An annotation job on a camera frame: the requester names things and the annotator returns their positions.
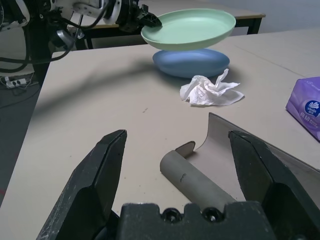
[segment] purple tissue box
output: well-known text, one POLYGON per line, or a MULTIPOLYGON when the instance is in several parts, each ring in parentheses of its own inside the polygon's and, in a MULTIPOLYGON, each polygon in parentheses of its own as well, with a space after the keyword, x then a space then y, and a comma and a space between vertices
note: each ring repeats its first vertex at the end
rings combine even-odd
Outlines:
POLYGON ((320 76, 296 81, 285 108, 320 141, 320 76))

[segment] green plate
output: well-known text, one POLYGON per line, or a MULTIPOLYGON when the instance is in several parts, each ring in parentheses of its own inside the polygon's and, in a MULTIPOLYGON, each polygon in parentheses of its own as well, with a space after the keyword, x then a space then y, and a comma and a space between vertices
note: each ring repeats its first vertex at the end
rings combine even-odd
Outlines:
POLYGON ((236 25, 231 14, 216 9, 186 9, 158 17, 162 27, 143 27, 151 46, 167 51, 188 51, 212 46, 228 37, 236 25))

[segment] white tissue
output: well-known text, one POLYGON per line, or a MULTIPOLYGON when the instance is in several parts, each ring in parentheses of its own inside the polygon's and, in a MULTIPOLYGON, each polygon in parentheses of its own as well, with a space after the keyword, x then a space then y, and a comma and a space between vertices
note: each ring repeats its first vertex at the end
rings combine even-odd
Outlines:
POLYGON ((224 70, 215 84, 205 76, 194 76, 190 84, 181 87, 181 100, 189 101, 191 105, 195 106, 226 106, 239 101, 244 95, 231 89, 240 83, 221 82, 227 76, 228 71, 229 69, 224 70))

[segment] gray floor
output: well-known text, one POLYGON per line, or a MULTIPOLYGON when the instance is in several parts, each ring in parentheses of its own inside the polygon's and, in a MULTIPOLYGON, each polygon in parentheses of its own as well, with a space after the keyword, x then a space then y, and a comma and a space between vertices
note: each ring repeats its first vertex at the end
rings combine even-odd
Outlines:
POLYGON ((39 87, 38 84, 30 86, 19 96, 14 96, 11 90, 0 89, 0 207, 36 106, 39 87), (3 108, 12 103, 17 104, 3 108))

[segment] blue plate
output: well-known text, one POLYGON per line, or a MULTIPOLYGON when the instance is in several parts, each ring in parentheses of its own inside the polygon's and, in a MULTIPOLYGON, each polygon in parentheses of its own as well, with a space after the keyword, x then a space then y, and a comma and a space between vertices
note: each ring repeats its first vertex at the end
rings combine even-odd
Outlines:
POLYGON ((164 73, 181 78, 195 75, 207 78, 224 72, 230 59, 221 52, 211 49, 192 51, 159 51, 153 55, 154 64, 164 73))

